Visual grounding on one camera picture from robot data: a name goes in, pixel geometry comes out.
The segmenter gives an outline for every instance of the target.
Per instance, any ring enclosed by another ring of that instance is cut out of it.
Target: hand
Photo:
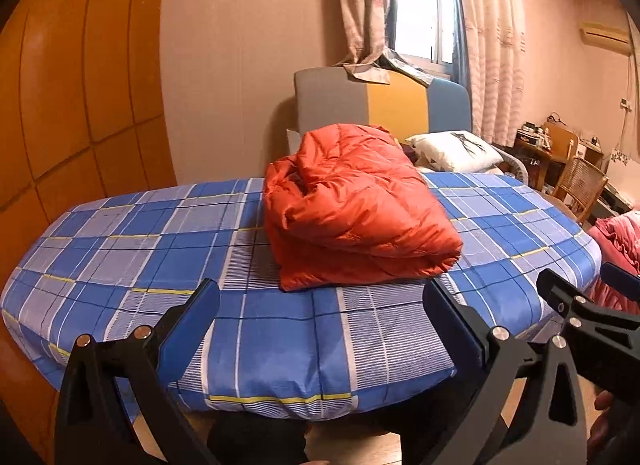
[[[609,391],[601,392],[593,402],[593,406],[596,411],[603,411],[603,413],[598,416],[591,426],[589,439],[587,440],[588,457],[591,457],[599,450],[609,434],[609,408],[612,403],[613,395]]]

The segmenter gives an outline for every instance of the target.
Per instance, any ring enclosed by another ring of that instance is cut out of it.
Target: folded red puffer jacket
[[[462,249],[395,139],[367,125],[310,131],[297,154],[272,163],[264,227],[286,291],[431,277]]]

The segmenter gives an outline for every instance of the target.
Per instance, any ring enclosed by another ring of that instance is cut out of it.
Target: sheer curtain
[[[513,145],[521,125],[525,27],[522,0],[462,0],[473,132]]]
[[[469,56],[466,50],[465,12],[462,8],[462,0],[456,0],[455,10],[453,73],[451,80],[464,86],[468,92],[471,87],[471,81],[469,80]]]
[[[349,54],[342,63],[353,76],[389,83],[386,70],[373,66],[385,50],[385,13],[389,0],[340,0]]]

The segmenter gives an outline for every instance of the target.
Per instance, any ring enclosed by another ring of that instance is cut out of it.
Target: window glass
[[[453,63],[454,30],[456,22],[456,0],[442,0],[440,7],[442,22],[442,62]]]
[[[437,0],[398,0],[396,51],[434,60],[438,30]]]

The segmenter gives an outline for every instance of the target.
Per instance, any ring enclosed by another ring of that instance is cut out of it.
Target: pink bedding
[[[608,261],[629,273],[640,273],[640,210],[599,219],[588,233],[600,246],[603,263]],[[591,289],[590,297],[601,306],[640,315],[637,302],[605,285],[600,278]]]

